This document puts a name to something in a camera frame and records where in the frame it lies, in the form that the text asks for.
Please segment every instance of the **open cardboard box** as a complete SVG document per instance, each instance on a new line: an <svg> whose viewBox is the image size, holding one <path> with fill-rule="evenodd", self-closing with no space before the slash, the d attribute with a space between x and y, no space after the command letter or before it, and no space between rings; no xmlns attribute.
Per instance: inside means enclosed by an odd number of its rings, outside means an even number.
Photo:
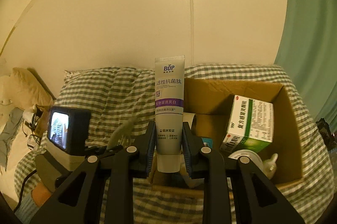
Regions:
<svg viewBox="0 0 337 224"><path fill-rule="evenodd" d="M302 178L301 145L294 112L282 84L185 78L184 112L196 114L196 135L212 138L213 149L219 150L226 134L234 95L271 102L274 105L273 142L258 154L265 160L278 153L277 170L272 178L278 189L298 183ZM203 197L202 185L194 189L172 187L171 176L158 172L154 158L148 178L153 190Z"/></svg>

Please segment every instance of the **blue sleeve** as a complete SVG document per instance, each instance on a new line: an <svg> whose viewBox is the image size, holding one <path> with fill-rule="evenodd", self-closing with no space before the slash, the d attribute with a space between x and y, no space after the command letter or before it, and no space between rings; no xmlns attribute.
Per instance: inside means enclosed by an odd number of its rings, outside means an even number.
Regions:
<svg viewBox="0 0 337 224"><path fill-rule="evenodd" d="M36 206L32 198L32 193L30 192L22 199L21 205L19 209L15 212L15 215L23 224L29 224L30 220L36 214L38 209L39 208Z"/></svg>

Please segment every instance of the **toothpaste cap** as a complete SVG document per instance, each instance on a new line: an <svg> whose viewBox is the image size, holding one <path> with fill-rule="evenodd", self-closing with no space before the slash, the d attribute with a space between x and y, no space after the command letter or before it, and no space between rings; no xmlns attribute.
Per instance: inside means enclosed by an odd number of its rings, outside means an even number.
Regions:
<svg viewBox="0 0 337 224"><path fill-rule="evenodd" d="M162 173L176 173L180 170L180 155L157 154L157 169Z"/></svg>

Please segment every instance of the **white and green medicine box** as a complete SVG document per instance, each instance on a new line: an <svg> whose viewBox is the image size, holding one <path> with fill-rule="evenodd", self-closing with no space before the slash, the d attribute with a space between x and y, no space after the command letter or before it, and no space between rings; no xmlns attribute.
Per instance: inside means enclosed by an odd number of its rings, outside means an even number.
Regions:
<svg viewBox="0 0 337 224"><path fill-rule="evenodd" d="M272 103L235 95L227 133L220 149L227 153L241 149L258 153L272 143L273 132Z"/></svg>

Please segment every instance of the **beige wall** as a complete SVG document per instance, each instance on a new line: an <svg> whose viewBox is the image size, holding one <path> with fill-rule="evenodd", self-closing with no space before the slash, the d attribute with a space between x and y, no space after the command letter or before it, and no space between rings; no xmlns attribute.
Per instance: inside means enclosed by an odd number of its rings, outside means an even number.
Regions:
<svg viewBox="0 0 337 224"><path fill-rule="evenodd" d="M34 68L54 95L63 69L274 62L287 0L0 0L9 67Z"/></svg>

